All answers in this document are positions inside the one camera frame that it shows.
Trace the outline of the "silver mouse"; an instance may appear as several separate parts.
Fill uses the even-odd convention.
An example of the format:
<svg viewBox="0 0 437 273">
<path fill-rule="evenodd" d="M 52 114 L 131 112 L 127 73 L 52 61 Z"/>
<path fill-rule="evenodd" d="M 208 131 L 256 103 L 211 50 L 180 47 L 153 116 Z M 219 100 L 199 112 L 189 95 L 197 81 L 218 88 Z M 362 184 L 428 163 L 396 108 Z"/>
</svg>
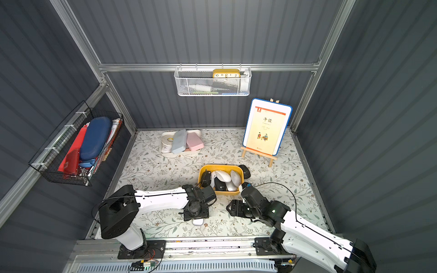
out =
<svg viewBox="0 0 437 273">
<path fill-rule="evenodd" d="M 204 224 L 204 219 L 193 219 L 192 224 L 194 226 L 202 226 Z"/>
</svg>

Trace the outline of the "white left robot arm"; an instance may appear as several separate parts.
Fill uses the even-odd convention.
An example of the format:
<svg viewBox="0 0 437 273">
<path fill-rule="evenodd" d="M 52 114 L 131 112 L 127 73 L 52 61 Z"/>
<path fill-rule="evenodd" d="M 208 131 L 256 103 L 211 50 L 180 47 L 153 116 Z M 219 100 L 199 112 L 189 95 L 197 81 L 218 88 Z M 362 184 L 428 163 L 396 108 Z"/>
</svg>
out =
<svg viewBox="0 0 437 273">
<path fill-rule="evenodd" d="M 212 187 L 183 185 L 172 190 L 141 191 L 125 185 L 98 206 L 101 238 L 117 240 L 127 251 L 147 249 L 145 232 L 135 226 L 134 219 L 166 209 L 182 211 L 185 222 L 202 225 L 209 217 L 209 207 L 217 200 Z"/>
</svg>

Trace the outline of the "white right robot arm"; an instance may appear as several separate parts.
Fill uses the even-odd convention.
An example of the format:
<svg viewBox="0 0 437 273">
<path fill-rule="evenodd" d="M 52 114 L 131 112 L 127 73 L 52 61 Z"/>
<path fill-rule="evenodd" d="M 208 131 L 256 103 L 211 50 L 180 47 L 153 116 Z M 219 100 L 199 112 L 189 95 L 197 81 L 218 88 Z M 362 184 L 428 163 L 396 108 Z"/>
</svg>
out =
<svg viewBox="0 0 437 273">
<path fill-rule="evenodd" d="M 241 192 L 226 210 L 232 217 L 250 219 L 274 228 L 269 238 L 257 238 L 253 247 L 258 255 L 292 254 L 304 258 L 330 273 L 374 273 L 377 264 L 369 246 L 362 240 L 352 242 L 298 216 L 286 204 L 269 201 L 254 186 Z"/>
</svg>

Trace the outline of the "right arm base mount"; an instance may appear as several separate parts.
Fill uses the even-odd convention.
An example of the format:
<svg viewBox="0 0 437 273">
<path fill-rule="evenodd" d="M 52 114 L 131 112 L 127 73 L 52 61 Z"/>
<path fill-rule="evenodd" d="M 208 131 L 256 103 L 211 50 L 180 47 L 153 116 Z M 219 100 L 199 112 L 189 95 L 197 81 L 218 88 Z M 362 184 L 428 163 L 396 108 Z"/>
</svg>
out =
<svg viewBox="0 0 437 273">
<path fill-rule="evenodd" d="M 286 255 L 297 257 L 296 254 L 287 252 L 278 242 L 271 241 L 269 237 L 256 237 L 252 246 L 256 249 L 258 256 Z"/>
</svg>

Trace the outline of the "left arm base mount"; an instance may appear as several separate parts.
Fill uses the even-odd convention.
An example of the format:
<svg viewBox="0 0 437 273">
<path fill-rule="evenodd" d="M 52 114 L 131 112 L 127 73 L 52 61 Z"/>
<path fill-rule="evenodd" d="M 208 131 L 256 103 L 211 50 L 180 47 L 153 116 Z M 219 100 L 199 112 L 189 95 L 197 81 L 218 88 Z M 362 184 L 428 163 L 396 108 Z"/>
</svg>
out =
<svg viewBox="0 0 437 273">
<path fill-rule="evenodd" d="M 124 245 L 119 248 L 117 259 L 161 259 L 166 250 L 165 240 L 147 241 L 146 246 L 141 246 L 136 250 L 128 250 Z"/>
</svg>

